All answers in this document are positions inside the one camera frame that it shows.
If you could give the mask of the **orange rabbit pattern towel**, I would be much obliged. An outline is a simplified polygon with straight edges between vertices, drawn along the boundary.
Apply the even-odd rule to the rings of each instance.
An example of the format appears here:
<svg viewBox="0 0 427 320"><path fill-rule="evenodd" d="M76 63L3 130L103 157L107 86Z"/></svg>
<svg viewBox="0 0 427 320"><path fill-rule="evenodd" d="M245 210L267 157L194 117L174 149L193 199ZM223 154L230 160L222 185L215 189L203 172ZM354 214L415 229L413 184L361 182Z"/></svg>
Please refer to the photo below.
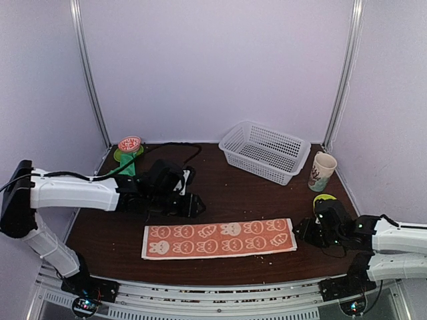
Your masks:
<svg viewBox="0 0 427 320"><path fill-rule="evenodd" d="M296 251L290 219L197 225L152 225L143 232L144 260L247 257Z"/></svg>

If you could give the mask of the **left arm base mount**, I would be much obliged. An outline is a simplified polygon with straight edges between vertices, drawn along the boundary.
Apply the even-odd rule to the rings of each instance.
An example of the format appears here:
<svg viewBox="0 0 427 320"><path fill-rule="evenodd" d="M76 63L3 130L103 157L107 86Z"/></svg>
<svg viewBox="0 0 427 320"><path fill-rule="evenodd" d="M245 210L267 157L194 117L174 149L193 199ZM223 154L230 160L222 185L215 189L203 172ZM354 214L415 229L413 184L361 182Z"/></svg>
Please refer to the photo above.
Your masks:
<svg viewBox="0 0 427 320"><path fill-rule="evenodd" d="M94 316L103 303L114 303L119 291L119 283L99 278L91 278L87 289L78 289L68 280L62 280L61 290L77 297L71 303L71 310L78 319Z"/></svg>

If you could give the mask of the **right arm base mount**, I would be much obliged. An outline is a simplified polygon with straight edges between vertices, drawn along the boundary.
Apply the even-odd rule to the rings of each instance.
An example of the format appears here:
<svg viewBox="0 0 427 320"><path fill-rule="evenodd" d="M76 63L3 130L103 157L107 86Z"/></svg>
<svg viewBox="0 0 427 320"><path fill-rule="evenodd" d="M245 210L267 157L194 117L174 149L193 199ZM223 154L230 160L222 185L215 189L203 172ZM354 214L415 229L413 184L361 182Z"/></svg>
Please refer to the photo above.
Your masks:
<svg viewBox="0 0 427 320"><path fill-rule="evenodd" d="M348 275L327 278L318 286L323 301L337 301L341 312L349 317L361 317L371 310L366 294L377 288L373 281Z"/></svg>

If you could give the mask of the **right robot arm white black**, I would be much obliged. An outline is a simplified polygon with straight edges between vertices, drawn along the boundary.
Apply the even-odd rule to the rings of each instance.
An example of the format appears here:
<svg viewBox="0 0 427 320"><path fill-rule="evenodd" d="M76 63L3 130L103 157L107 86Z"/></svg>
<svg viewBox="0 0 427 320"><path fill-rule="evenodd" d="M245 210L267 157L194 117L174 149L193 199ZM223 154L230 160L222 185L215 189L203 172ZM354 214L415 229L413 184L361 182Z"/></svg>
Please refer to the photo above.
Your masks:
<svg viewBox="0 0 427 320"><path fill-rule="evenodd" d="M320 282L324 299L361 294L383 280L426 278L423 224L397 222L387 215L353 219L335 197L319 195L312 217L302 219L292 231L319 249L338 246L357 252L345 276Z"/></svg>

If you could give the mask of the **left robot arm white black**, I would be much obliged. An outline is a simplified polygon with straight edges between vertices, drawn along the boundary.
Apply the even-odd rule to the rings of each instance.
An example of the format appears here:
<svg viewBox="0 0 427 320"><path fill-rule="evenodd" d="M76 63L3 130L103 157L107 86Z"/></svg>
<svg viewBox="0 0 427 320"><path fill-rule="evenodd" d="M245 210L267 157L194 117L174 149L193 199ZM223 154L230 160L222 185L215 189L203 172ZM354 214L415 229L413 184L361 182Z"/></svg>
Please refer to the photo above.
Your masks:
<svg viewBox="0 0 427 320"><path fill-rule="evenodd" d="M96 282L83 256L58 240L37 210L73 207L194 218L205 211L200 196L187 192L194 176L192 167L183 168L163 159L141 175L124 175L117 170L96 177L47 172L35 169L30 160L22 160L1 188L1 232L26 242L57 270L65 284L89 296Z"/></svg>

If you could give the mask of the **green microfiber towel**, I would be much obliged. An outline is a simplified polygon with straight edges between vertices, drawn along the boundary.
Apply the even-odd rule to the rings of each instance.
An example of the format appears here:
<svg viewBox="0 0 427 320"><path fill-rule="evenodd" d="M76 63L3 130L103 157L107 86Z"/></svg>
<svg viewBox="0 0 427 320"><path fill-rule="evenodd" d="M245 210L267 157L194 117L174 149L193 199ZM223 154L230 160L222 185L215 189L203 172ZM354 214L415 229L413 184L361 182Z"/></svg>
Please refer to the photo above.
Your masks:
<svg viewBox="0 0 427 320"><path fill-rule="evenodd" d="M126 175L129 177L135 177L136 175L135 159L136 158L119 163L119 167L114 170L111 170L109 174L118 174L118 175Z"/></svg>

